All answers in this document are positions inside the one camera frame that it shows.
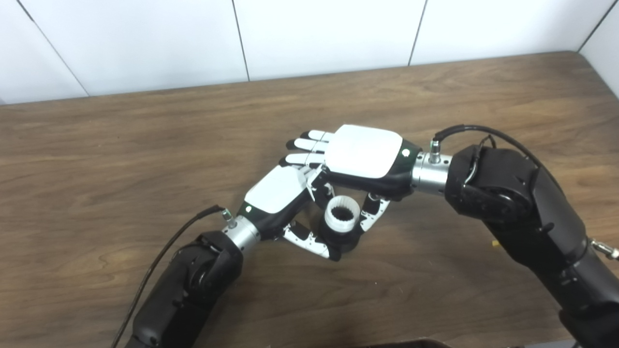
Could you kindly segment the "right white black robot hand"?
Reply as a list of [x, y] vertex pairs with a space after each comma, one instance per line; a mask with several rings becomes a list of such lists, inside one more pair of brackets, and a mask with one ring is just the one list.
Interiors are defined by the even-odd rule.
[[366, 232], [391, 201], [415, 191], [445, 195], [451, 156], [424, 151], [398, 133], [358, 125], [336, 132], [310, 130], [288, 141], [290, 153], [280, 165], [315, 168], [318, 178], [337, 186], [367, 192], [360, 216]]

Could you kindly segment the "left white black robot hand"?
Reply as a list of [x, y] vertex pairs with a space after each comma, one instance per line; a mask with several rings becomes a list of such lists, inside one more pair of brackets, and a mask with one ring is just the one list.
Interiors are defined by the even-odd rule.
[[315, 189], [308, 180], [316, 175], [314, 168], [277, 165], [246, 193], [234, 223], [223, 233], [243, 255], [260, 241], [283, 238], [322, 258], [339, 261], [340, 251], [295, 220], [313, 201]]

